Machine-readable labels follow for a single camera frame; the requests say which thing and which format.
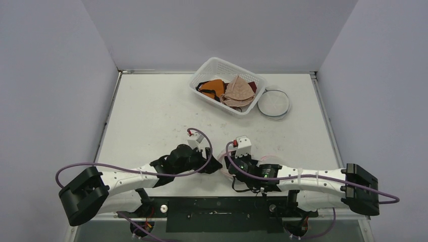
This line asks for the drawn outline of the beige bra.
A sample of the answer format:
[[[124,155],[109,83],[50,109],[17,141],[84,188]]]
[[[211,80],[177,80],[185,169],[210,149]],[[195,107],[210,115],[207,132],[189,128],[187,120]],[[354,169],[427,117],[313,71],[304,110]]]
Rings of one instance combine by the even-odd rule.
[[[240,76],[230,82],[225,93],[220,96],[220,102],[231,108],[247,106],[254,99],[255,93],[251,86]]]

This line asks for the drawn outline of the dark red orange bra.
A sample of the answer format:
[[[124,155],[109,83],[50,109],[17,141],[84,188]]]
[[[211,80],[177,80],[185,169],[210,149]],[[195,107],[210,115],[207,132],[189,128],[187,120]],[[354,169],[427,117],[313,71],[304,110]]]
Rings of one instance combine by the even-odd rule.
[[[220,96],[225,93],[227,85],[228,83],[225,83],[223,80],[215,79],[199,83],[195,87],[195,90],[215,101],[220,102]],[[249,85],[255,93],[257,90],[256,84],[254,82],[250,82]]]

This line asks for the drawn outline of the white mesh laundry bag blue zipper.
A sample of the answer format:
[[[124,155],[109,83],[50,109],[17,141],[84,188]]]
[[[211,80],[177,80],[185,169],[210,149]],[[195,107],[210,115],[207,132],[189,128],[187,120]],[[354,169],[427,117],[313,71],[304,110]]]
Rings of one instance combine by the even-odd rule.
[[[259,112],[270,119],[282,120],[292,107],[289,95],[277,85],[265,88],[257,102]]]

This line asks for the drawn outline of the white mesh bag pink zipper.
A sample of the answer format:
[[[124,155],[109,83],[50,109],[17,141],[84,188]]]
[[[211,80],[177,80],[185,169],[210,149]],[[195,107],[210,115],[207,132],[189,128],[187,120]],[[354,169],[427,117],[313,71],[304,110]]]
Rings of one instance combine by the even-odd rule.
[[[219,161],[222,164],[222,168],[220,169],[220,172],[229,180],[233,180],[233,175],[228,172],[228,165],[230,162],[227,159],[226,151],[225,149],[220,152],[220,154],[217,156],[217,161]],[[289,165],[288,162],[286,162],[284,159],[282,159],[279,156],[276,155],[266,155],[261,157],[257,160],[256,165],[260,166],[262,164],[280,164],[280,165]]]

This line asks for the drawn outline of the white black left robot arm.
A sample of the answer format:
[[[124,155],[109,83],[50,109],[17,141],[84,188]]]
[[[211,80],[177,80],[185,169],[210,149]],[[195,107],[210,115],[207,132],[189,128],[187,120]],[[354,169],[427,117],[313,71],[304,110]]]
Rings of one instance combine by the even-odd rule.
[[[157,188],[181,176],[212,174],[222,164],[210,147],[203,151],[180,144],[170,154],[135,169],[111,165],[113,171],[99,171],[99,163],[88,163],[68,184],[62,185],[59,198],[71,226],[82,225],[97,214],[116,211],[144,217],[150,212],[145,188]]]

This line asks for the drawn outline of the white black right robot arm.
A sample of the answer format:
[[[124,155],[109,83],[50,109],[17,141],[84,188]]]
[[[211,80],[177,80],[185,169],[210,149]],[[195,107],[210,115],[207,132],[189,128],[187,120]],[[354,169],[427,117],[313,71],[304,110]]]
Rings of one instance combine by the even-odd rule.
[[[249,189],[262,193],[288,192],[285,209],[291,216],[323,208],[348,208],[378,216],[378,179],[358,164],[343,169],[308,170],[279,164],[257,164],[250,155],[225,157],[228,172]]]

